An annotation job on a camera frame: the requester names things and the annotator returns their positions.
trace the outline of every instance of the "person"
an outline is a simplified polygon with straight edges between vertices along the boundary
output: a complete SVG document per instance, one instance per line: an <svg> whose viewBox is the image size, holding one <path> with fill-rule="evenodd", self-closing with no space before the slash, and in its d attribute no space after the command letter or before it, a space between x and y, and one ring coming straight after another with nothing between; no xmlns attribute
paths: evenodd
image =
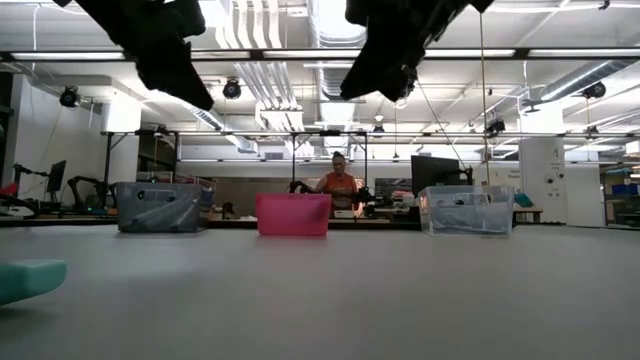
<svg viewBox="0 0 640 360"><path fill-rule="evenodd" d="M353 196L358 192L356 179L347 174L347 160L339 152L333 154L333 172L325 175L316 191L331 194L331 211L353 210Z"/></svg>

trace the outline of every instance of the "plastic storage bin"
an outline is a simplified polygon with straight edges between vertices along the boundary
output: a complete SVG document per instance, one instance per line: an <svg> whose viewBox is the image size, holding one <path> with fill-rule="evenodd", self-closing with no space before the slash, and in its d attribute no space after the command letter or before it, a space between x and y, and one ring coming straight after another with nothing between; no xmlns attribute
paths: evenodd
<svg viewBox="0 0 640 360"><path fill-rule="evenodd" d="M197 232L208 228L214 193L193 184L116 185L121 232Z"/></svg>
<svg viewBox="0 0 640 360"><path fill-rule="evenodd" d="M508 235L512 186L433 186L418 195L422 231L431 235Z"/></svg>
<svg viewBox="0 0 640 360"><path fill-rule="evenodd" d="M258 194L258 232L269 236L326 236L331 195Z"/></svg>

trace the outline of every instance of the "fluorescent light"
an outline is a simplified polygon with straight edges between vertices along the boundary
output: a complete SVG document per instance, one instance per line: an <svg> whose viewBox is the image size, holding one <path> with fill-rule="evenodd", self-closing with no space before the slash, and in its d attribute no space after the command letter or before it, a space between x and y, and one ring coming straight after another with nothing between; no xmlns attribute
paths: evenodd
<svg viewBox="0 0 640 360"><path fill-rule="evenodd" d="M291 136L288 132L248 132L248 131L234 131L233 135L236 136Z"/></svg>
<svg viewBox="0 0 640 360"><path fill-rule="evenodd" d="M18 61L115 61L125 59L121 52L30 52L12 53L11 55Z"/></svg>
<svg viewBox="0 0 640 360"><path fill-rule="evenodd" d="M640 56L640 48L620 48L620 49L538 49L529 52L530 57L565 57L565 56Z"/></svg>
<svg viewBox="0 0 640 360"><path fill-rule="evenodd" d="M210 132L210 131L190 131L190 132L180 132L180 136L222 136L222 133Z"/></svg>
<svg viewBox="0 0 640 360"><path fill-rule="evenodd" d="M486 49L485 57L512 57L514 49ZM480 49L427 49L424 57L480 57Z"/></svg>
<svg viewBox="0 0 640 360"><path fill-rule="evenodd" d="M353 63L307 63L302 67L305 69L351 69Z"/></svg>
<svg viewBox="0 0 640 360"><path fill-rule="evenodd" d="M344 58L355 59L360 54L360 49L309 49L309 50L267 50L265 59L296 58L298 60L318 58Z"/></svg>
<svg viewBox="0 0 640 360"><path fill-rule="evenodd" d="M191 60L224 60L224 59L239 59L249 60L251 55L248 51L199 51L194 50L191 52Z"/></svg>

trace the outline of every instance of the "desk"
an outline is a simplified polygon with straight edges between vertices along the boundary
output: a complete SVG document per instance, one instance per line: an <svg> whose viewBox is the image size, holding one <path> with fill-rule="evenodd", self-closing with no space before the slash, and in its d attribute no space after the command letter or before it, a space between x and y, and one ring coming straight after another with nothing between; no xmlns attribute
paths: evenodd
<svg viewBox="0 0 640 360"><path fill-rule="evenodd" d="M630 231L305 240L65 226L0 239L4 259L69 264L56 291L0 308L0 359L638 358Z"/></svg>
<svg viewBox="0 0 640 360"><path fill-rule="evenodd" d="M544 212L543 209L530 207L530 208L517 208L513 209L513 223L516 222L516 215L518 214L533 214L533 222L536 224L540 223L540 214Z"/></svg>

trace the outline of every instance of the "ceiling light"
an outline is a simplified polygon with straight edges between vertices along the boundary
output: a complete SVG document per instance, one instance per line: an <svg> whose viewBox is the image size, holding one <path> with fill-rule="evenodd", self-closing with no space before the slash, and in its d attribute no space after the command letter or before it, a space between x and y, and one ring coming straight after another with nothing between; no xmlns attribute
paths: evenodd
<svg viewBox="0 0 640 360"><path fill-rule="evenodd" d="M248 51L199 51L191 52L191 60L224 60L224 59L251 59Z"/></svg>
<svg viewBox="0 0 640 360"><path fill-rule="evenodd" d="M306 6L287 6L287 16L290 17L308 17L309 9Z"/></svg>
<svg viewBox="0 0 640 360"><path fill-rule="evenodd" d="M125 59L121 52L28 52L12 53L11 56L18 61L114 61Z"/></svg>
<svg viewBox="0 0 640 360"><path fill-rule="evenodd" d="M189 132L180 132L180 136L222 136L222 133L211 132L211 131L189 131Z"/></svg>
<svg viewBox="0 0 640 360"><path fill-rule="evenodd" d="M267 50L264 52L265 59L296 58L302 59L322 59L335 58L354 60L360 54L360 49L309 49L309 50Z"/></svg>
<svg viewBox="0 0 640 360"><path fill-rule="evenodd" d="M512 57L514 49L485 49L485 57ZM428 49L424 57L481 57L481 49Z"/></svg>
<svg viewBox="0 0 640 360"><path fill-rule="evenodd" d="M351 69L353 63L307 63L302 67L305 69Z"/></svg>
<svg viewBox="0 0 640 360"><path fill-rule="evenodd" d="M214 28L225 24L231 10L231 1L204 0L200 1L199 4L206 27Z"/></svg>
<svg viewBox="0 0 640 360"><path fill-rule="evenodd" d="M622 49L538 49L529 52L530 57L614 57L614 56L640 56L639 48Z"/></svg>
<svg viewBox="0 0 640 360"><path fill-rule="evenodd" d="M409 104L409 101L407 100L407 98L400 98L398 99L398 101L396 101L396 103L394 104L394 107L398 110L402 110L406 108L408 104Z"/></svg>

